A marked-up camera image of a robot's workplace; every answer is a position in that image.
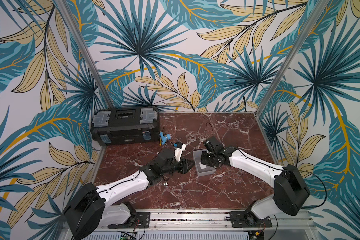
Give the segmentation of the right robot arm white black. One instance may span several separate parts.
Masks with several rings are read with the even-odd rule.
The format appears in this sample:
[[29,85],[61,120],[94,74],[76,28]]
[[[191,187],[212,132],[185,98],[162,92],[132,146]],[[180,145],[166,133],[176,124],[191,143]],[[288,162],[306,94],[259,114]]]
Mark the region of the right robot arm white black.
[[252,226],[270,215],[297,215],[310,196],[310,190],[300,171],[293,165],[283,167],[271,164],[237,147],[224,147],[215,137],[208,138],[203,144],[207,149],[201,155],[203,165],[215,169],[227,165],[243,170],[274,189],[272,195],[255,200],[246,209],[245,219]]

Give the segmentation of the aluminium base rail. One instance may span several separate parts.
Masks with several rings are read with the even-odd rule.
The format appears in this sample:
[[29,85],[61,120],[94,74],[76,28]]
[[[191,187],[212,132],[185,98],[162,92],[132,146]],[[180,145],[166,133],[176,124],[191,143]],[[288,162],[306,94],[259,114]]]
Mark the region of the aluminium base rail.
[[256,227],[236,224],[230,209],[155,210],[145,226],[134,229],[100,227],[89,240],[319,240],[310,214],[270,215]]

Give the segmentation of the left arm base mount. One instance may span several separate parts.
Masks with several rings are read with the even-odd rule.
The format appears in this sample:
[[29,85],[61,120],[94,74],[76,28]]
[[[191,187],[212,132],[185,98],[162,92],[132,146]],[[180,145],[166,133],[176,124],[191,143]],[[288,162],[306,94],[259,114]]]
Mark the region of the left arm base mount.
[[151,220],[150,212],[137,212],[129,202],[115,206],[110,215],[111,222],[107,224],[108,229],[146,229]]

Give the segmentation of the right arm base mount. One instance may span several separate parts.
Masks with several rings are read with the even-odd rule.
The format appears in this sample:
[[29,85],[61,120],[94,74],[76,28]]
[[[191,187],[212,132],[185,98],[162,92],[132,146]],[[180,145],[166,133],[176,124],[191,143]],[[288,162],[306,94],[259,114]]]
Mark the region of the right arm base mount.
[[270,217],[257,218],[251,211],[233,211],[225,220],[230,222],[233,228],[258,228],[263,230],[273,226]]

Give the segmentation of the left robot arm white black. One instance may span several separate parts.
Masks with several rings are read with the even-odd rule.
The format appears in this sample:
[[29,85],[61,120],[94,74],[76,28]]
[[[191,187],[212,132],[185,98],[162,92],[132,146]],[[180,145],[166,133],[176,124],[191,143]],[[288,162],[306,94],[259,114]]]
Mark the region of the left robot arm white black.
[[127,224],[135,214],[130,204],[122,203],[114,211],[109,211],[108,208],[125,197],[154,186],[166,174],[188,173],[195,162],[181,155],[182,150],[178,148],[163,149],[130,176],[98,187],[93,183],[83,185],[63,211],[72,238],[84,239],[97,227]]

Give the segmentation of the blue toy figure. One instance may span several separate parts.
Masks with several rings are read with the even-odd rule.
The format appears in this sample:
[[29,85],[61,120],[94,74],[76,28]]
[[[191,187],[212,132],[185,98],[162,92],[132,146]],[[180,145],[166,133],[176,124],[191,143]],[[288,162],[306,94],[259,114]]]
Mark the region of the blue toy figure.
[[166,134],[165,132],[160,132],[160,146],[166,145],[172,138],[171,134]]

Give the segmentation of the black plastic toolbox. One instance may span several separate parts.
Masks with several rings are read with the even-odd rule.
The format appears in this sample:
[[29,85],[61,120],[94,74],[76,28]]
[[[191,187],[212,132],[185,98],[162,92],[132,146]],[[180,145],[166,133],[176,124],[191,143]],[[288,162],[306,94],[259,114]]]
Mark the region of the black plastic toolbox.
[[90,131],[101,146],[157,142],[159,111],[153,106],[101,110],[94,115]]

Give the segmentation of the translucent plastic storage box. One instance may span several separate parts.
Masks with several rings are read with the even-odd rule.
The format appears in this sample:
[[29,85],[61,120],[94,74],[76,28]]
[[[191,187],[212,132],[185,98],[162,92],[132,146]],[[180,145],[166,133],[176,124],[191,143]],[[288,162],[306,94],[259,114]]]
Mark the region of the translucent plastic storage box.
[[201,163],[201,155],[202,155],[202,152],[204,152],[204,151],[207,151],[207,150],[200,149],[200,150],[193,151],[193,159],[194,159],[194,162],[196,163],[195,167],[196,167],[197,175],[199,177],[212,175],[216,171],[215,168],[203,165]]

